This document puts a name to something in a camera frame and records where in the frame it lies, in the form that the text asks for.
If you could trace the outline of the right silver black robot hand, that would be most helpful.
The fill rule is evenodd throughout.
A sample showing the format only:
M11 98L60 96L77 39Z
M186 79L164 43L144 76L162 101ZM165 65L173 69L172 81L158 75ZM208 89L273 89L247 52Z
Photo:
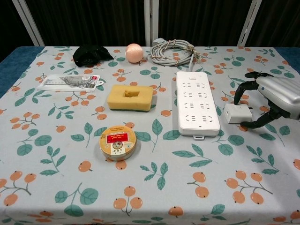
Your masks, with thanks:
M288 78L275 77L263 72L248 72L246 78L252 81L241 83L234 95L234 104L237 105L246 90L258 90L268 100L270 110L256 121L243 121L240 124L246 128L263 127L270 122L284 117L300 120L300 84Z

